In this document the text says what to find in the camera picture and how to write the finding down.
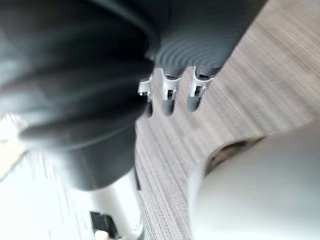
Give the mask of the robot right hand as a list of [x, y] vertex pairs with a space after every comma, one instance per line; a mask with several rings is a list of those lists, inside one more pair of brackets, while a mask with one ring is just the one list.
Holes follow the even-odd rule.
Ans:
[[0, 109], [20, 115], [20, 139], [48, 154], [94, 232], [142, 240], [136, 120], [174, 112], [193, 67], [187, 108], [205, 91], [265, 5], [263, 0], [3, 0]]

